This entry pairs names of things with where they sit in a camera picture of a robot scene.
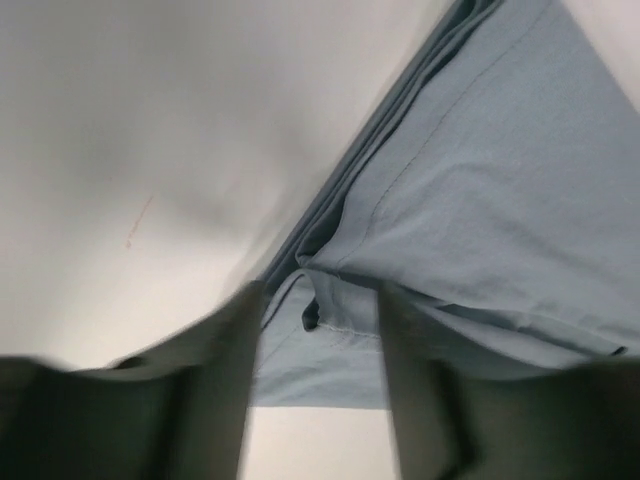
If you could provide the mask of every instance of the dark gray fabric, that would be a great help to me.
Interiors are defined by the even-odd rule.
[[[319,251],[303,239],[298,260],[320,328],[375,335],[371,287],[391,280],[443,324],[534,365],[620,347],[637,355],[638,185],[640,117],[570,15],[556,1],[506,0],[334,206],[333,237]],[[261,382],[277,377],[281,390],[259,389],[263,401],[287,395],[288,369],[311,352],[317,371],[337,362],[328,342],[302,330],[302,303],[272,321],[290,315],[281,321],[297,321],[300,334],[278,350],[278,369],[265,361]],[[340,355],[338,378],[351,355],[364,358],[357,348]],[[379,359],[370,358],[352,383],[325,375],[296,398],[341,405],[353,389],[379,388]]]

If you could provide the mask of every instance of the blurry dark object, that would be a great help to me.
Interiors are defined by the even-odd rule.
[[[638,362],[483,380],[480,356],[473,375],[434,358],[454,346],[400,290],[384,287],[379,311],[403,480],[640,478]],[[492,369],[520,368],[495,355]]]
[[[109,370],[0,361],[0,478],[236,478],[263,310],[253,283]]]
[[[0,361],[0,478],[235,479],[263,304],[250,284],[113,369]],[[439,329],[394,287],[379,309],[403,480],[640,478],[637,362],[550,373]]]

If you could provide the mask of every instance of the mark on wall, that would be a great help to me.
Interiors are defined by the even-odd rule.
[[[133,227],[131,227],[131,230],[129,231],[129,235],[127,235],[127,243],[125,244],[125,246],[127,247],[127,250],[131,248],[131,241],[133,240],[133,237],[138,231],[140,222],[142,221],[143,217],[147,213],[147,210],[149,209],[149,205],[151,205],[152,201],[153,201],[153,195],[151,195],[147,200],[147,202],[144,204],[144,207],[142,207],[142,211],[140,212],[140,215],[138,215],[138,218],[136,218],[136,221],[134,222]]]

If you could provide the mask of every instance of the stitching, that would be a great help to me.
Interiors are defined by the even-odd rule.
[[[327,330],[331,330],[332,332],[336,332],[336,333],[350,333],[350,334],[355,335],[357,337],[371,338],[373,340],[379,340],[380,339],[380,337],[378,335],[374,335],[372,333],[356,332],[355,330],[350,330],[348,328],[337,328],[337,327],[333,327],[331,325],[328,325],[326,323],[320,323],[320,324],[318,324],[318,327],[326,328]]]
[[[502,4],[502,2],[504,2],[504,0],[496,0],[495,8],[497,8],[500,4]],[[482,2],[480,1],[475,2],[471,15],[474,15],[475,13],[477,13],[479,9],[481,10],[483,8],[481,4]],[[419,94],[420,90],[422,89],[420,85],[423,85],[424,79],[427,78],[432,73],[433,71],[432,66],[442,62],[442,60],[451,53],[452,49],[450,49],[449,47],[451,46],[451,44],[456,43],[456,38],[460,35],[461,32],[463,32],[464,34],[465,29],[472,24],[475,24],[475,26],[473,26],[472,28],[472,29],[475,29],[477,27],[478,20],[480,20],[481,18],[486,18],[486,13],[489,12],[490,10],[494,11],[494,8],[488,7],[487,10],[485,10],[485,12],[481,13],[477,18],[469,22],[469,24],[465,24],[464,22],[462,22],[456,25],[455,27],[453,27],[451,30],[449,30],[448,33],[446,33],[439,41],[435,43],[435,45],[433,46],[433,50],[427,53],[427,55],[420,62],[418,62],[418,64],[423,64],[425,68],[422,68],[422,69],[418,68],[414,72],[415,74],[412,74],[411,76],[409,76],[407,85],[403,87],[403,89],[401,89],[401,92],[405,91],[406,93],[404,94],[401,93],[403,97],[400,99],[397,106],[393,107],[393,109],[389,110],[388,112],[389,124],[384,124],[384,121],[381,120],[382,123],[376,126],[374,132],[372,133],[373,137],[384,137],[384,138],[382,140],[380,140],[380,138],[374,138],[373,140],[371,140],[371,142],[367,144],[368,146],[364,148],[363,153],[357,157],[360,159],[358,161],[362,161],[364,159],[364,164],[361,165],[360,167],[357,167],[358,162],[354,163],[354,165],[356,166],[354,167],[354,169],[350,170],[350,172],[356,171],[356,177],[365,168],[369,160],[373,156],[375,156],[375,154],[380,150],[380,148],[382,148],[382,146],[386,143],[387,141],[386,139],[389,138],[391,135],[393,135],[395,130],[402,123],[402,119],[407,114],[407,112],[411,109],[411,106],[415,102],[416,96]],[[343,199],[343,201],[346,201],[347,195],[348,195],[348,192],[345,194],[345,198]],[[342,219],[340,219],[338,227],[334,232],[333,236],[335,237],[335,235],[337,235],[337,233],[341,231],[341,229],[343,228],[344,228],[343,221]],[[325,243],[320,248],[320,250],[318,250],[315,253],[314,256],[321,257],[322,253],[328,247],[329,243]]]
[[[289,295],[289,292],[293,289],[293,287],[298,282],[298,280],[300,280],[301,277],[305,276],[304,272],[296,272],[293,275],[292,275],[293,278],[289,277],[291,279],[290,280],[291,283],[285,286],[285,291],[281,292],[280,291],[281,289],[278,289],[278,291],[276,292],[276,297],[271,300],[271,304],[273,304],[274,306],[271,307],[271,304],[267,306],[267,311],[265,312],[265,316],[262,319],[262,325],[260,326],[261,332],[264,331],[269,326],[273,318],[280,311],[282,304],[284,303],[287,296]]]
[[[413,162],[420,156],[420,154],[424,151],[425,147],[427,146],[427,144],[429,143],[429,141],[431,140],[431,138],[433,138],[433,136],[438,132],[438,130],[440,129],[440,127],[442,126],[442,124],[444,123],[444,121],[447,119],[447,117],[449,116],[449,114],[451,113],[451,111],[456,107],[456,105],[458,105],[458,103],[464,98],[464,96],[468,93],[468,91],[471,89],[471,87],[473,87],[475,85],[475,83],[484,75],[486,74],[490,69],[492,69],[500,60],[502,60],[504,58],[505,55],[507,55],[509,52],[511,52],[511,50],[513,50],[516,46],[518,46],[523,40],[524,38],[531,32],[531,30],[538,24],[538,22],[541,20],[541,18],[543,17],[543,15],[545,14],[545,12],[547,11],[547,9],[549,8],[549,6],[551,5],[552,0],[549,1],[547,3],[547,5],[545,6],[545,8],[542,10],[542,12],[540,12],[540,14],[538,15],[538,17],[535,19],[535,21],[529,26],[529,28],[527,28],[527,30],[520,36],[520,38],[518,38],[515,42],[513,42],[509,48],[507,48],[500,56],[498,56],[498,58],[496,58],[493,62],[491,62],[491,64],[489,66],[487,66],[484,70],[482,70],[472,81],[471,83],[464,89],[464,91],[460,94],[460,96],[458,97],[458,99],[451,105],[451,107],[449,107],[449,109],[445,112],[445,114],[442,116],[442,118],[440,119],[440,121],[438,122],[438,124],[436,125],[436,128],[431,132],[431,134],[427,137],[427,139],[425,140],[425,142],[422,144],[422,146],[420,147],[420,149],[418,150],[418,153],[411,158],[411,160],[409,160],[409,163],[407,163],[407,165],[402,169],[402,171],[398,174],[398,176],[396,176],[396,178],[393,180],[393,182],[391,182],[391,184],[389,185],[389,187],[384,191],[384,193],[382,194],[382,196],[380,197],[380,199],[378,200],[378,202],[376,203],[376,205],[373,208],[373,212],[371,213],[371,216],[369,217],[369,222],[367,224],[367,228],[365,230],[364,236],[362,237],[362,239],[360,240],[360,243],[353,248],[349,253],[347,253],[346,255],[344,255],[340,260],[338,260],[336,262],[336,270],[339,270],[340,267],[344,264],[344,261],[347,260],[347,258],[349,258],[351,255],[353,255],[353,253],[358,250],[362,244],[367,240],[367,238],[369,237],[369,234],[371,233],[371,228],[373,225],[373,220],[376,216],[376,213],[378,212],[378,208],[380,207],[380,205],[382,204],[382,202],[384,201],[384,199],[387,197],[387,195],[389,194],[389,192],[393,189],[393,187],[398,183],[398,180],[400,180],[405,173],[407,173],[407,171],[410,169],[410,167],[413,165]]]
[[[289,338],[291,337],[291,335],[293,335],[294,333],[296,333],[296,332],[300,329],[300,326],[301,326],[301,325],[300,325],[299,323],[296,323],[296,326],[293,328],[293,330],[291,330],[291,331],[289,332],[289,334],[288,334],[286,337],[284,337],[280,343],[278,343],[278,345],[276,346],[276,348],[274,348],[273,350],[271,350],[271,352],[270,352],[266,357],[264,357],[264,360],[262,360],[262,362],[260,362],[260,365],[259,365],[259,366],[258,366],[258,368],[256,369],[256,374],[257,374],[257,373],[259,373],[259,372],[260,372],[260,370],[262,369],[262,367],[264,366],[264,364],[265,364],[265,363],[267,363],[267,361],[268,361],[271,357],[273,357],[273,355],[274,355],[278,350],[280,350],[280,348],[282,347],[282,345],[284,345],[284,343],[285,343],[287,340],[289,340]]]

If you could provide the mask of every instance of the light blue fabric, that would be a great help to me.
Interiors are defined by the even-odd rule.
[[[383,402],[372,393],[380,359],[363,353],[378,352],[375,341],[336,355],[342,340],[300,320],[315,294],[322,331],[375,336],[379,280],[535,365],[639,354],[638,185],[640,117],[571,16],[557,1],[506,0],[333,207],[330,240],[303,239],[297,258],[313,292],[295,307],[285,300],[291,308],[265,329],[267,344],[276,325],[299,325],[277,368],[263,359],[257,401]]]
[[[450,10],[419,49],[335,171],[261,276],[277,286],[298,269],[297,258],[314,252],[331,238],[346,193],[362,168],[397,129],[416,95],[455,56],[469,35],[502,0],[454,0]]]

